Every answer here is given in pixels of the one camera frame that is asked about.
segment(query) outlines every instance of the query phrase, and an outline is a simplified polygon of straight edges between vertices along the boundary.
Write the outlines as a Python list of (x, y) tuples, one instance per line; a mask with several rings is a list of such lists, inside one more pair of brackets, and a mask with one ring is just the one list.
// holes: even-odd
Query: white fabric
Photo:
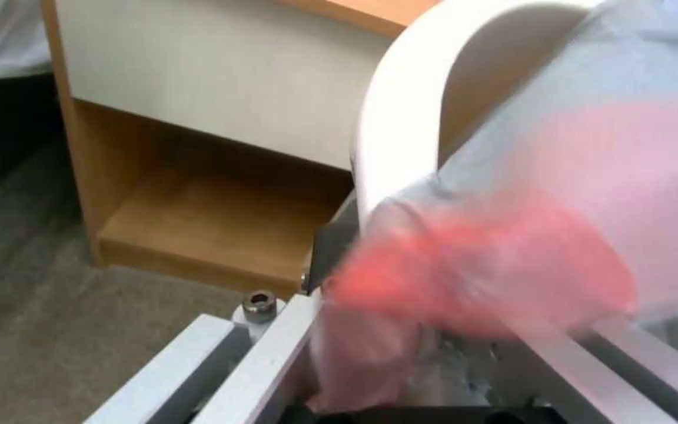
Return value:
[(0, 0), (0, 78), (51, 70), (38, 0)]

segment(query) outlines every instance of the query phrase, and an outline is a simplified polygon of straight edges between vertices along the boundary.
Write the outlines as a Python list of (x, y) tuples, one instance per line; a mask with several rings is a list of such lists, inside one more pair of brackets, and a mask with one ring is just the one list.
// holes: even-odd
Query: gray carpet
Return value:
[(196, 316), (239, 300), (92, 268), (63, 140), (0, 177), (0, 423), (82, 421)]

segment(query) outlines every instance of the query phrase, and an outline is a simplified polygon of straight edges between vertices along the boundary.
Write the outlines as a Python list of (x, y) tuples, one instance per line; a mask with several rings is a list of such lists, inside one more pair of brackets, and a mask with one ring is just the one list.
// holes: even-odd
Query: metal bolt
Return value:
[(277, 297), (268, 290), (250, 293), (242, 301), (245, 319), (253, 324), (265, 324), (277, 317)]

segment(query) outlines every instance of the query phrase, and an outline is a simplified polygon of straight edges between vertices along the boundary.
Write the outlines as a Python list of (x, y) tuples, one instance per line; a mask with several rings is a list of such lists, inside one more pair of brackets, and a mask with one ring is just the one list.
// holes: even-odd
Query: white cabinet panel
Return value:
[(391, 40), (273, 0), (56, 0), (79, 99), (348, 169)]

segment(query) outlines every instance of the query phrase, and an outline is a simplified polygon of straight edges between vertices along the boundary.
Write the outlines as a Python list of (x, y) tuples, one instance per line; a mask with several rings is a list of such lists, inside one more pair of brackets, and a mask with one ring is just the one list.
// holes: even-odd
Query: wooden furniture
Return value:
[(306, 11), (396, 36), (440, 0), (281, 0)]
[(271, 1), (41, 5), (95, 263), (296, 292), (391, 40)]

